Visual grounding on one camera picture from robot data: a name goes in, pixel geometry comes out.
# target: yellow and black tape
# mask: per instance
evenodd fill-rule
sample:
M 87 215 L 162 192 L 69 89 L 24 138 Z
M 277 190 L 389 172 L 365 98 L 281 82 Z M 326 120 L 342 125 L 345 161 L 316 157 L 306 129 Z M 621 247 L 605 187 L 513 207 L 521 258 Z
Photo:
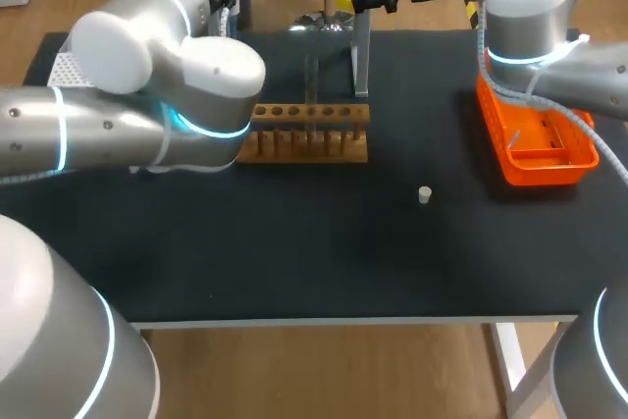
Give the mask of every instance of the yellow and black tape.
M 478 9 L 475 6 L 474 2 L 470 0 L 464 0 L 464 8 L 467 10 L 467 17 L 469 18 L 469 23 L 472 28 L 477 28 L 480 23 L 480 17 L 478 15 Z

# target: orange plastic basket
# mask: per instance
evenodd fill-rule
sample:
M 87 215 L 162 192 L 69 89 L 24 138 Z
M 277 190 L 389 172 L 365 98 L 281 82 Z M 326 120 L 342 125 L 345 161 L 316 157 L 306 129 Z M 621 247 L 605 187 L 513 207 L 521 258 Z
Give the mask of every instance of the orange plastic basket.
M 478 78 L 478 99 L 506 180 L 515 186 L 570 185 L 598 166 L 593 142 L 562 114 L 501 102 Z M 591 115 L 576 112 L 590 127 Z

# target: black table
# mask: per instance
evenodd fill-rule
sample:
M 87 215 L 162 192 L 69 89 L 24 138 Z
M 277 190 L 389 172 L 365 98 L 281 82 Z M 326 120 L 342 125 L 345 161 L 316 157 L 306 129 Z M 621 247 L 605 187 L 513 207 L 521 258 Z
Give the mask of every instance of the black table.
M 45 84 L 65 34 L 26 77 Z M 248 34 L 266 102 L 351 97 L 346 38 Z M 475 98 L 473 31 L 374 32 L 368 165 L 127 170 L 0 189 L 0 213 L 62 254 L 130 321 L 574 315 L 626 273 L 628 192 L 605 161 L 575 187 L 514 189 Z M 626 130 L 596 117 L 628 162 Z M 428 205 L 417 188 L 430 186 Z

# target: wooden peg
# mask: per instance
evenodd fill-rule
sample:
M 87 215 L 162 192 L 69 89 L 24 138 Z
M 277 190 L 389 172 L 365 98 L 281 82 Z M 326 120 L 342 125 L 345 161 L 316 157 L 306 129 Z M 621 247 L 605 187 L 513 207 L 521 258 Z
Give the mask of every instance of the wooden peg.
M 275 157 L 279 156 L 279 128 L 273 130 L 273 146 L 275 150 Z
M 261 156 L 264 154 L 264 132 L 257 132 L 257 153 Z
M 294 150 L 296 149 L 296 130 L 290 130 L 290 151 L 294 154 Z
M 344 154 L 344 147 L 346 146 L 346 130 L 340 132 L 340 155 Z
M 328 130 L 323 131 L 323 154 L 326 156 L 330 155 L 330 141 L 332 137 L 330 136 L 330 132 Z

